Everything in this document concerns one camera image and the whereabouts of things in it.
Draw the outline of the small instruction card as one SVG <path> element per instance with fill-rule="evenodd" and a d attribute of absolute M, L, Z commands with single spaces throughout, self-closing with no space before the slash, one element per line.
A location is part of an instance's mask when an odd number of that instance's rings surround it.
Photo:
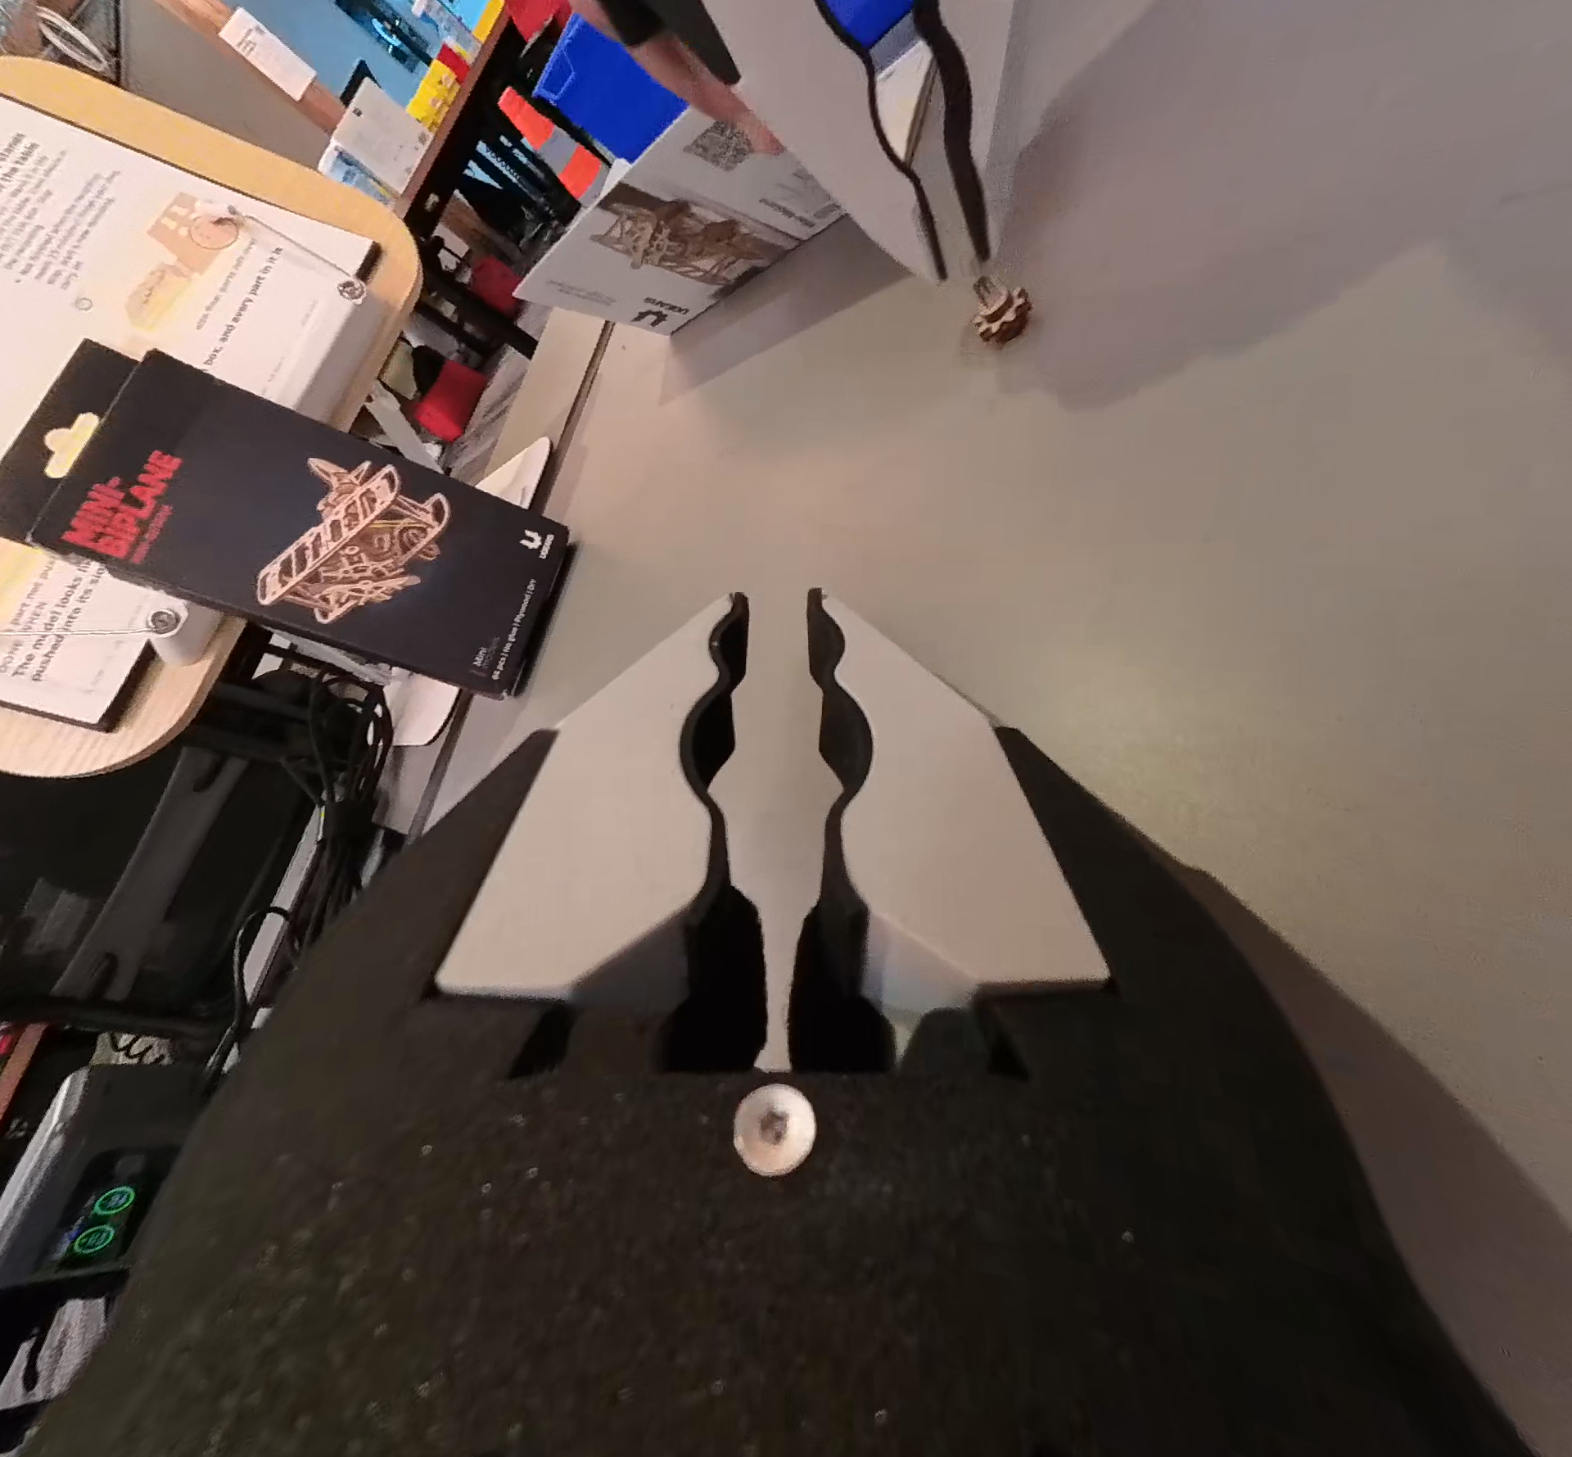
<path fill-rule="evenodd" d="M 2 542 L 2 707 L 108 732 L 187 609 L 102 567 Z"/>

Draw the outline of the small wooden gear part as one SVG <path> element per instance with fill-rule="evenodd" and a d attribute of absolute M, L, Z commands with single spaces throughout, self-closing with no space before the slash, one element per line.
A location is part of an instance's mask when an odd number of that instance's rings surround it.
<path fill-rule="evenodd" d="M 971 328 L 980 344 L 1003 349 L 1027 331 L 1034 315 L 1027 288 L 1009 285 L 991 274 L 980 274 L 971 288 L 976 298 Z"/>

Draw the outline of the orange traffic cone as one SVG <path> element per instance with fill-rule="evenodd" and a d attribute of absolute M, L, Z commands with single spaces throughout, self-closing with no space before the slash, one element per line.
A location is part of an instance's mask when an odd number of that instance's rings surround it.
<path fill-rule="evenodd" d="M 560 187 L 580 205 L 595 202 L 611 170 L 608 161 L 516 89 L 501 92 L 498 102 L 501 116 Z"/>

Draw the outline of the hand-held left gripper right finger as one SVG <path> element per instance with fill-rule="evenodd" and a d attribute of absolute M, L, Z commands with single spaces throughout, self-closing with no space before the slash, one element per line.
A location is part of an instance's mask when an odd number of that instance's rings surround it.
<path fill-rule="evenodd" d="M 793 1071 L 881 1074 L 931 1015 L 1107 989 L 1001 727 L 839 598 L 804 609 L 837 791 L 796 942 Z"/>

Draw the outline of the white model kit box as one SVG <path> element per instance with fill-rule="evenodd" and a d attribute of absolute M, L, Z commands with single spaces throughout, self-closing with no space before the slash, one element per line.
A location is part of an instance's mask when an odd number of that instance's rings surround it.
<path fill-rule="evenodd" d="M 618 166 L 516 298 L 670 336 L 842 218 L 795 157 L 685 110 Z"/>

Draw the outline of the power station with green buttons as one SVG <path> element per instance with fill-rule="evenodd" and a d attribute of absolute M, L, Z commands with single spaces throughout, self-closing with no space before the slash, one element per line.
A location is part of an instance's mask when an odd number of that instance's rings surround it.
<path fill-rule="evenodd" d="M 2 1285 L 128 1271 L 203 1102 L 190 1064 L 69 1074 L 4 1184 Z"/>

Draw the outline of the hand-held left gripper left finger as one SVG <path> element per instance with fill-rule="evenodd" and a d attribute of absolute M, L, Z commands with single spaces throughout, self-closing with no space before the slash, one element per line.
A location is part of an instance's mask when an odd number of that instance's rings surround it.
<path fill-rule="evenodd" d="M 714 796 L 750 626 L 747 596 L 724 594 L 531 735 L 441 996 L 649 1022 L 664 1069 L 754 1071 L 770 1027 L 763 933 Z"/>

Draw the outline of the white instruction sheet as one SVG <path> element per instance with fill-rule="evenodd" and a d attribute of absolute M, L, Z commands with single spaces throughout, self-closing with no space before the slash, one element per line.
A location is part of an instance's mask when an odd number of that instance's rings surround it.
<path fill-rule="evenodd" d="M 2 105 L 2 446 L 84 341 L 158 351 L 315 421 L 382 311 L 375 243 Z"/>

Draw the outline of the small white paper sheet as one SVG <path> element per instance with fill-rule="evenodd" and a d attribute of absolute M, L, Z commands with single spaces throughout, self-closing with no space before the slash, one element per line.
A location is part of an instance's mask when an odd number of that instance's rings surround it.
<path fill-rule="evenodd" d="M 549 437 L 539 437 L 483 475 L 475 490 L 510 506 L 533 511 L 554 450 L 556 446 Z"/>

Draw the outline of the black biplane kit box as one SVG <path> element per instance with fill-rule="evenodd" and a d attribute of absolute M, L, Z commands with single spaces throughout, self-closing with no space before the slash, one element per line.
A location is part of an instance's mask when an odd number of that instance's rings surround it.
<path fill-rule="evenodd" d="M 569 531 L 177 359 L 130 367 L 28 542 L 163 594 L 516 694 Z"/>

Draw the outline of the black hang-tab box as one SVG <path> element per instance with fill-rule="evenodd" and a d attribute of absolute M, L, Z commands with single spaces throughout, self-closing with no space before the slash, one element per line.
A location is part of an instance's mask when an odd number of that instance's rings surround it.
<path fill-rule="evenodd" d="M 138 359 L 81 342 L 2 459 L 2 540 L 23 545 Z"/>

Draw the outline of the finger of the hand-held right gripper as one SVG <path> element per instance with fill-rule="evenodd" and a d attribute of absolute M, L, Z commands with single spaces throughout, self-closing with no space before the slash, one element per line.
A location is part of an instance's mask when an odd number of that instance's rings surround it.
<path fill-rule="evenodd" d="M 700 2 L 747 107 L 888 256 L 944 282 L 931 202 L 891 141 L 872 54 L 824 0 Z"/>
<path fill-rule="evenodd" d="M 991 262 L 1001 251 L 1021 157 L 1021 89 L 1030 0 L 914 0 L 929 77 L 911 172 L 932 262 Z"/>

